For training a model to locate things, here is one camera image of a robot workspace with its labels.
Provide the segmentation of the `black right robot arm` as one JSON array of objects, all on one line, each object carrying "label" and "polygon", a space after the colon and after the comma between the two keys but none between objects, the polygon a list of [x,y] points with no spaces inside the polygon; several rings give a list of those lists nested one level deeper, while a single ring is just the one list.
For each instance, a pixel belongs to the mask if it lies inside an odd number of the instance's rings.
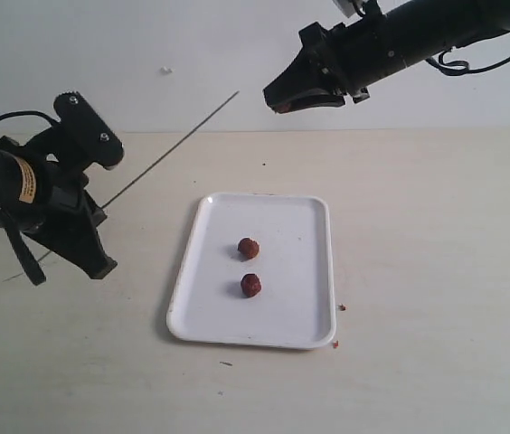
[{"label": "black right robot arm", "polygon": [[300,30],[301,50],[263,90],[274,112],[360,103],[370,85],[422,61],[446,76],[473,74],[466,61],[446,62],[446,53],[510,33],[510,1],[420,0],[388,12],[375,1],[336,5],[358,21]]}]

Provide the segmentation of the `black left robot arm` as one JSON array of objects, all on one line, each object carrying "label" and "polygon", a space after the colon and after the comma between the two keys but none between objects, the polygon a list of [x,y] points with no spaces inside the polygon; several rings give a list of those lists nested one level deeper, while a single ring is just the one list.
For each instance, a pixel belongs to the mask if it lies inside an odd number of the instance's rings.
[{"label": "black left robot arm", "polygon": [[114,167],[123,155],[117,139],[89,142],[62,126],[25,145],[0,138],[0,229],[34,285],[46,277],[26,239],[92,279],[105,278],[117,266],[102,246],[97,228],[107,215],[87,192],[85,171],[93,164]]}]

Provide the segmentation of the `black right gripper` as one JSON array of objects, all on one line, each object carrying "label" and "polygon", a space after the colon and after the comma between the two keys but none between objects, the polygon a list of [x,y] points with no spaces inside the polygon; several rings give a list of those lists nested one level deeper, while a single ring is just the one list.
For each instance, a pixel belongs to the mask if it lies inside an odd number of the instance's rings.
[{"label": "black right gripper", "polygon": [[340,108],[346,96],[358,104],[370,98],[370,85],[395,73],[388,17],[376,1],[364,7],[365,16],[353,24],[327,30],[313,23],[299,32],[303,48],[263,90],[274,112],[283,104],[288,113]]}]

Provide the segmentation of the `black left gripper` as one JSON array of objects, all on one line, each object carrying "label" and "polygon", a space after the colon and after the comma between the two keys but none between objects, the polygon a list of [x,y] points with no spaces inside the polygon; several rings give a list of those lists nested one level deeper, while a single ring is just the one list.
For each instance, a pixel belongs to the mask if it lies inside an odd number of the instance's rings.
[{"label": "black left gripper", "polygon": [[107,219],[86,191],[88,165],[60,123],[21,146],[0,138],[0,204],[24,234],[66,259],[91,279],[116,266],[102,246],[98,226]]}]

